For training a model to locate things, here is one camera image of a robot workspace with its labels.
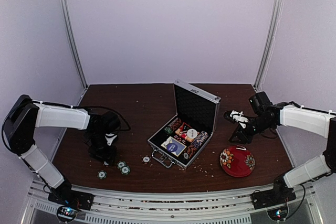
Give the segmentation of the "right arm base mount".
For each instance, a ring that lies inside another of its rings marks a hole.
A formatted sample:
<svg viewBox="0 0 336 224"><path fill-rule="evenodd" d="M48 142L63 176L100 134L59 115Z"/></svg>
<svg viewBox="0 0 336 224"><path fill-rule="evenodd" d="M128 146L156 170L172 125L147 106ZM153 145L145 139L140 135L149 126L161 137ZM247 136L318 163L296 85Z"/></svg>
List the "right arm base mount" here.
<svg viewBox="0 0 336 224"><path fill-rule="evenodd" d="M274 189L260 191L255 190L251 194L251 200L254 209L267 210L267 215L272 221L285 221L289 217L288 203L296 199L293 189L285 192L283 195L277 193Z"/></svg>

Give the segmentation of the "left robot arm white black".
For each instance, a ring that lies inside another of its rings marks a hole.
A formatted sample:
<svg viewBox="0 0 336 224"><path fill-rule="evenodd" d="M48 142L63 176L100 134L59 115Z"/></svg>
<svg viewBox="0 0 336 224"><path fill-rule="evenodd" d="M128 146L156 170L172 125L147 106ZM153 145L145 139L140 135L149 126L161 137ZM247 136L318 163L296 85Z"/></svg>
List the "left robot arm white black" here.
<svg viewBox="0 0 336 224"><path fill-rule="evenodd" d="M103 114L95 106L71 106L35 101L23 94L5 116L1 135L4 145L37 174L64 205L71 205L76 197L72 185L50 160L47 145L38 145L48 133L59 145L56 136L67 129L82 131L89 142L89 155L108 166L116 156L114 145L121 131L121 115L104 107Z"/></svg>

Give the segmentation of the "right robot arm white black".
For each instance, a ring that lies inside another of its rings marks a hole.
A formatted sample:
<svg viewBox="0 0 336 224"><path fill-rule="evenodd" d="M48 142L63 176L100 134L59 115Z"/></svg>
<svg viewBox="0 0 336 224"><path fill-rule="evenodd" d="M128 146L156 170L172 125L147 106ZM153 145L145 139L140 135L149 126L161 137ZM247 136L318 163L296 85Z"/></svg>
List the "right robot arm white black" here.
<svg viewBox="0 0 336 224"><path fill-rule="evenodd" d="M277 177L265 191L279 204L296 186L335 173L335 112L313 109L294 101L272 103L265 92L249 98L254 116L230 110L224 118L237 123L230 142L249 144L255 135L277 130L295 166Z"/></svg>

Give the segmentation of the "purple small blind button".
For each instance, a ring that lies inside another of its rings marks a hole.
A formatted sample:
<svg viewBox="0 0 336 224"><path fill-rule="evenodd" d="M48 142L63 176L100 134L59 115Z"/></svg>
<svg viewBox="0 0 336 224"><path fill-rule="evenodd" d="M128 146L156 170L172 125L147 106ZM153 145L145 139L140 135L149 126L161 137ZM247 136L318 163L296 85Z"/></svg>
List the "purple small blind button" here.
<svg viewBox="0 0 336 224"><path fill-rule="evenodd" d="M175 144L175 143L169 143L167 146L166 146L166 149L169 151L169 152L176 152L178 150L178 146Z"/></svg>

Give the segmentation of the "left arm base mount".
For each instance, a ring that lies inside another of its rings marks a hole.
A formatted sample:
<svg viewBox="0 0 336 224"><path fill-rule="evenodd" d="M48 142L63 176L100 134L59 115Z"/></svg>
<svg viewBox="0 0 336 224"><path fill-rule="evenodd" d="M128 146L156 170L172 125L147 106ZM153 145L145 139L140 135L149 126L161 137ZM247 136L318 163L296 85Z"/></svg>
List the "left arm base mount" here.
<svg viewBox="0 0 336 224"><path fill-rule="evenodd" d="M71 191L71 198L69 200L61 200L53 193L50 193L48 200L59 204L56 210L56 216L61 222L73 221L78 213L83 210L90 210L93 203L94 195L80 191Z"/></svg>

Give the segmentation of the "blue playing card box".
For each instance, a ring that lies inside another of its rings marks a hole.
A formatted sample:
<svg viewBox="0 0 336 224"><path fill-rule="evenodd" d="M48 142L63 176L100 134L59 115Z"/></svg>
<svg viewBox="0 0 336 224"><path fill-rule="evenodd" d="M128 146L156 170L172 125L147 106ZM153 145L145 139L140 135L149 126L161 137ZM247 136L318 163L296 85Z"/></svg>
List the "blue playing card box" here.
<svg viewBox="0 0 336 224"><path fill-rule="evenodd" d="M168 153L175 155L176 157L180 156L186 149L186 145L169 136L162 144L163 147Z"/></svg>

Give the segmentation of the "aluminium poker case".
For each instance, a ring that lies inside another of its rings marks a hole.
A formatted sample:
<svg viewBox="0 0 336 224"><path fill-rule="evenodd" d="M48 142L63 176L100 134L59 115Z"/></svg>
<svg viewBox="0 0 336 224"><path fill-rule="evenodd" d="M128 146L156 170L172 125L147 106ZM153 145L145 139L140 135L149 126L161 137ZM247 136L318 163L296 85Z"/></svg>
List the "aluminium poker case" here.
<svg viewBox="0 0 336 224"><path fill-rule="evenodd" d="M188 168L212 138L221 98L181 80L173 83L175 115L149 139L152 158Z"/></svg>

